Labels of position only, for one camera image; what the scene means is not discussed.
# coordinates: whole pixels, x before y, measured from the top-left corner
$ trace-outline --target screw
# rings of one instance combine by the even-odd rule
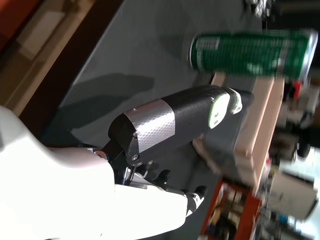
[[[135,162],[135,161],[137,161],[138,160],[138,158],[139,158],[139,156],[136,154],[136,155],[133,155],[133,157],[131,158],[131,161],[132,162]]]

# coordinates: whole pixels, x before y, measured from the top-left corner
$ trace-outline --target green can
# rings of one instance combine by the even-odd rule
[[[193,38],[188,57],[204,72],[304,80],[317,42],[315,30],[206,33]]]

